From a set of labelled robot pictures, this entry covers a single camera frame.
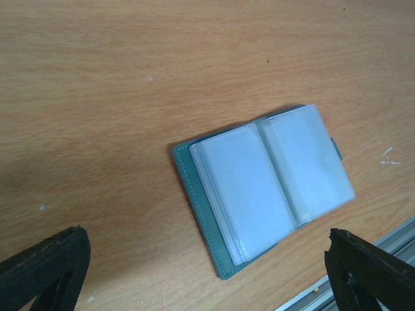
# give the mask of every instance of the teal card holder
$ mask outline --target teal card holder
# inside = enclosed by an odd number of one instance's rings
[[[285,113],[292,109],[296,109],[302,106],[303,105],[295,106],[285,111],[267,115],[264,118],[271,117],[280,113]],[[217,274],[221,279],[226,280],[234,276],[247,265],[251,264],[260,256],[268,252],[270,249],[274,248],[276,245],[272,246],[271,248],[268,248],[266,251],[264,251],[254,259],[244,262],[240,265],[236,266],[232,261],[231,255],[228,251],[228,248],[226,247],[226,243],[220,232],[218,223],[215,219],[215,215],[213,214],[208,197],[203,188],[202,181],[198,175],[198,171],[196,169],[195,163],[193,162],[193,158],[189,150],[192,144],[198,143],[204,139],[213,137],[224,132],[227,132],[227,130],[179,144],[173,148],[172,153],[180,178],[182,179],[184,188],[193,208],[194,215],[199,224],[200,230],[206,242]],[[336,148],[339,158],[342,159],[340,150],[337,148],[337,145],[335,144],[333,139],[332,142]]]

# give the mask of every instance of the wooden table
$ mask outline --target wooden table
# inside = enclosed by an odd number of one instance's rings
[[[273,310],[325,274],[331,227],[397,227],[415,2],[362,2],[1,0],[0,260],[81,225],[77,310]],[[294,103],[318,105],[357,199],[221,281],[171,149]]]

